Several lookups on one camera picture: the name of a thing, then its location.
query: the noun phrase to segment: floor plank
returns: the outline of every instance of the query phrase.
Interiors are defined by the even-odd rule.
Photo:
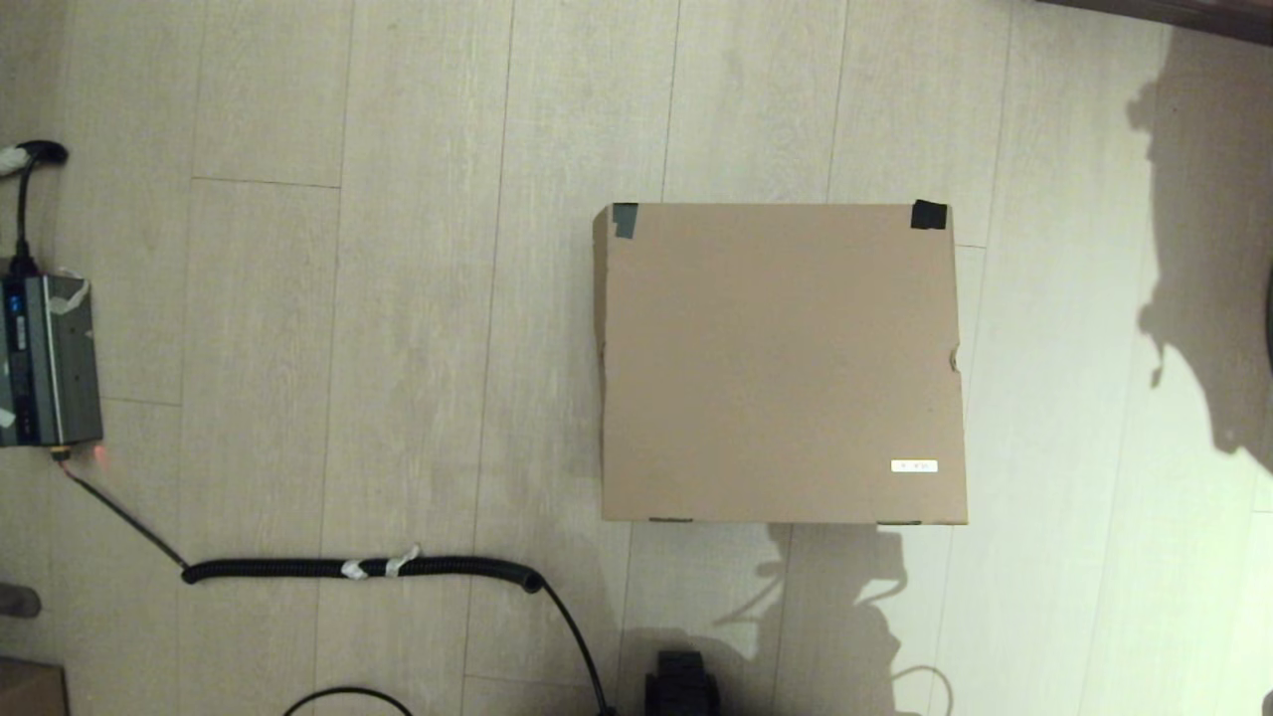
[[[36,590],[43,612],[36,619],[0,618],[0,654],[56,661],[57,613],[53,595],[53,520],[48,454],[34,448],[0,451],[0,582]]]
[[[0,22],[0,147],[31,139],[61,139],[62,93],[70,0],[8,3]],[[27,204],[27,237],[42,265],[53,260],[61,172],[47,166],[32,175]],[[0,182],[0,269],[8,268],[17,236],[18,182]]]
[[[701,651],[726,713],[769,713],[791,525],[633,525],[619,693],[639,713],[663,650]]]
[[[465,679],[465,716],[594,716],[597,701],[586,687]]]
[[[666,201],[825,200],[844,15],[843,0],[682,4]]]
[[[971,525],[953,533],[937,668],[964,712],[1069,715],[1151,231],[1147,141],[1127,104],[1157,75],[1164,29],[1032,3],[1012,22],[969,400]]]
[[[476,547],[552,581],[612,685],[630,527],[601,521],[591,228],[659,197],[676,3],[514,15]],[[467,673],[586,683],[549,600],[500,584],[474,584]]]
[[[174,543],[181,409],[115,400],[102,408],[106,447],[71,469]],[[179,568],[69,480],[57,483],[53,510],[59,660],[70,708],[76,716],[178,713],[177,590],[188,589]]]
[[[1128,380],[1083,713],[1206,712],[1223,678],[1251,494],[1268,479],[1258,461],[1273,262],[1265,55],[1172,33],[1155,88],[1156,251],[1143,260],[1139,315],[1147,335]]]
[[[849,3],[831,200],[953,206],[985,246],[1011,3]]]
[[[981,248],[955,250],[965,410],[984,260]],[[774,713],[946,712],[948,697],[933,696],[941,683],[927,668],[937,657],[951,530],[796,525]]]
[[[207,9],[195,176],[340,186],[353,0]]]
[[[358,6],[325,554],[472,552],[510,13],[508,0]],[[318,682],[458,713],[468,591],[322,584]]]
[[[193,182],[187,559],[318,552],[337,201],[328,189]],[[317,596],[311,581],[181,591],[181,712],[281,713],[312,691]]]
[[[102,395],[181,403],[202,3],[76,3],[57,262],[93,280]]]
[[[840,0],[682,4],[666,201],[825,201],[844,14]],[[787,525],[633,525],[622,712],[640,711],[659,650],[693,646],[727,712],[768,713],[789,540]]]
[[[0,145],[60,135],[60,93],[69,3],[10,3],[0,15]],[[53,256],[53,218],[59,169],[43,168],[31,180],[27,213],[33,255],[47,265]],[[0,182],[0,273],[13,255],[18,182]],[[55,660],[56,612],[50,569],[55,531],[50,484],[52,466],[42,450],[0,451],[0,582],[36,589],[46,601],[38,619],[0,618],[0,654]]]
[[[1237,612],[1230,632],[1214,715],[1273,712],[1273,515],[1251,520],[1246,543],[1244,581],[1237,592]]]

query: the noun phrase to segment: white tape on cable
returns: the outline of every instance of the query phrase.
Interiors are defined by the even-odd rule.
[[[0,177],[17,172],[18,169],[25,167],[29,161],[31,154],[19,147],[5,147],[4,149],[0,149]]]
[[[401,569],[404,564],[415,559],[419,555],[420,555],[420,545],[412,544],[411,549],[409,549],[406,554],[404,554],[402,557],[395,557],[393,559],[390,559],[388,562],[384,563],[384,576],[396,577],[398,569]]]
[[[362,559],[350,559],[345,562],[340,567],[340,573],[345,575],[350,580],[354,580],[355,582],[365,580],[369,575],[363,571],[362,562],[363,562]]]

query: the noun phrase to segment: cardboard edge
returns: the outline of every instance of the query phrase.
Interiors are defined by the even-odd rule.
[[[597,391],[601,396],[601,415],[597,422],[597,459],[601,468],[601,483],[606,482],[606,296],[610,275],[610,234],[614,231],[611,215],[614,205],[608,204],[592,219],[592,333],[597,352]],[[602,520],[610,517],[606,511],[605,489],[602,489]]]

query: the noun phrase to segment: box lid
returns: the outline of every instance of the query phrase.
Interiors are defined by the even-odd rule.
[[[606,519],[966,522],[945,206],[615,204],[593,229]]]

